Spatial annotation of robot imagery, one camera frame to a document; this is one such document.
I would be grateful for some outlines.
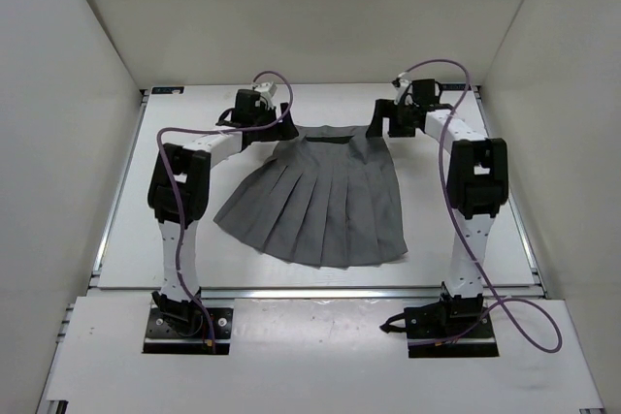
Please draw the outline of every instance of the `purple cable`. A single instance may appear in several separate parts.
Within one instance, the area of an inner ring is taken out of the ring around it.
[[[256,77],[254,77],[252,82],[256,82],[259,78],[263,77],[264,75],[274,75],[276,77],[279,77],[282,80],[282,82],[284,82],[284,85],[287,86],[287,89],[289,90],[289,105],[287,106],[286,110],[280,115],[280,117],[274,120],[272,123],[268,125],[253,126],[249,128],[230,128],[230,129],[224,129],[221,131],[190,130],[187,128],[177,128],[177,127],[169,126],[169,127],[162,128],[161,130],[159,130],[157,132],[157,137],[156,137],[157,148],[159,149],[159,155],[162,158],[164,169],[166,170],[166,175],[168,176],[168,179],[171,182],[171,187],[173,188],[173,195],[175,196],[175,203],[177,204],[177,210],[179,211],[180,234],[179,234],[179,240],[177,241],[177,249],[175,250],[175,267],[177,269],[177,279],[179,280],[179,283],[181,285],[181,288],[183,289],[183,292],[192,300],[193,303],[199,306],[199,308],[201,309],[201,311],[203,312],[203,314],[205,315],[207,319],[207,323],[210,329],[208,338],[212,341],[213,352],[215,352],[215,333],[213,331],[212,317],[210,316],[207,309],[203,306],[203,303],[201,302],[200,298],[196,298],[194,295],[192,295],[190,290],[187,288],[187,285],[185,284],[185,280],[183,279],[183,275],[181,273],[180,254],[181,254],[181,246],[183,245],[183,237],[185,236],[185,212],[183,211],[181,193],[179,191],[177,181],[175,180],[175,174],[173,173],[173,168],[171,167],[171,163],[168,160],[168,156],[166,155],[166,150],[164,149],[164,143],[162,143],[162,136],[165,133],[170,133],[170,132],[186,133],[190,135],[205,135],[205,136],[228,134],[228,133],[235,133],[235,132],[249,133],[251,131],[267,130],[267,129],[272,128],[273,126],[276,126],[280,121],[282,121],[291,112],[291,106],[293,105],[293,88],[291,87],[291,84],[289,84],[289,81],[283,75],[281,75],[278,72],[273,72],[269,70],[259,73]]]
[[[448,117],[446,118],[446,121],[445,121],[444,125],[442,126],[442,130],[441,130],[441,133],[440,133],[440,140],[439,140],[440,149],[439,149],[439,154],[438,154],[438,166],[439,166],[439,169],[440,169],[440,182],[441,182],[441,187],[442,187],[442,193],[444,195],[444,202],[446,203],[446,208],[448,209],[448,215],[450,216],[450,221],[453,224],[453,228],[455,229],[455,233],[457,234],[457,236],[459,237],[459,240],[464,245],[464,248],[466,249],[466,252],[470,256],[470,258],[474,261],[474,264],[476,265],[476,268],[478,269],[478,271],[480,272],[481,276],[483,277],[483,280],[485,281],[485,284],[487,285],[489,290],[492,292],[492,296],[496,300],[495,303],[490,305],[487,308],[487,310],[485,310],[479,316],[478,322],[480,322],[487,314],[489,314],[492,309],[494,309],[497,306],[500,306],[503,309],[503,311],[505,312],[505,314],[507,315],[508,319],[515,326],[517,331],[520,332],[522,334],[522,336],[524,336],[524,338],[526,338],[526,340],[529,343],[531,343],[533,346],[535,346],[537,349],[539,349],[539,351],[542,351],[544,353],[549,353],[549,354],[558,353],[561,350],[561,348],[563,347],[563,336],[561,335],[561,329],[559,329],[559,326],[556,323],[556,321],[554,320],[554,318],[543,307],[541,307],[540,305],[537,305],[537,304],[535,304],[535,303],[533,303],[531,301],[524,300],[524,299],[521,299],[521,298],[509,298],[509,297],[501,298],[501,296],[499,295],[498,291],[496,291],[496,288],[492,284],[492,281],[490,280],[489,276],[487,276],[487,273],[485,273],[485,270],[483,269],[483,266],[476,259],[476,256],[474,255],[473,251],[471,250],[470,246],[468,245],[468,241],[466,240],[466,237],[464,236],[464,233],[462,232],[461,228],[459,228],[459,224],[457,223],[457,219],[455,218],[455,213],[453,212],[453,208],[451,207],[450,201],[448,199],[448,190],[446,189],[446,177],[444,175],[443,153],[444,153],[444,140],[446,139],[446,133],[448,131],[448,125],[450,124],[450,121],[453,119],[453,116],[457,112],[457,108],[462,104],[462,102],[464,102],[464,99],[466,98],[466,95],[468,94],[468,91],[470,90],[470,87],[471,87],[470,73],[468,72],[468,70],[466,70],[466,67],[464,67],[461,63],[456,62],[454,60],[449,60],[449,59],[446,59],[446,58],[437,58],[437,59],[432,59],[432,60],[425,60],[424,62],[420,62],[420,63],[417,63],[416,65],[413,65],[413,66],[409,67],[406,70],[406,73],[410,73],[413,70],[415,70],[417,68],[420,68],[420,67],[422,67],[424,65],[428,65],[430,63],[448,63],[448,64],[451,64],[451,65],[455,65],[456,67],[459,67],[464,72],[464,76],[466,78],[466,85],[464,86],[464,92],[462,92],[461,96],[459,96],[459,99],[457,100],[457,103],[453,107],[452,111],[448,114]],[[554,348],[550,349],[550,348],[546,348],[544,346],[541,346],[539,343],[534,341],[526,333],[526,331],[522,328],[522,326],[519,324],[519,322],[517,321],[515,316],[512,314],[512,312],[508,309],[507,303],[524,303],[524,304],[527,304],[527,305],[530,305],[530,306],[534,307],[539,312],[541,312],[545,316],[545,318],[547,318],[547,320],[552,324],[552,327],[554,328],[554,332],[556,333],[556,337],[558,339],[557,345]],[[464,332],[461,332],[460,334],[458,334],[456,336],[450,336],[450,337],[447,337],[447,338],[432,339],[432,340],[429,340],[429,341],[421,341],[421,342],[418,342],[418,343],[413,343],[412,346],[423,346],[423,345],[429,345],[429,344],[442,344],[442,343],[446,343],[446,342],[456,341],[457,339],[461,338],[462,336],[465,336],[472,329],[474,329],[474,327],[476,327],[478,325],[478,322],[476,322],[470,328],[468,328],[467,330],[465,330]]]

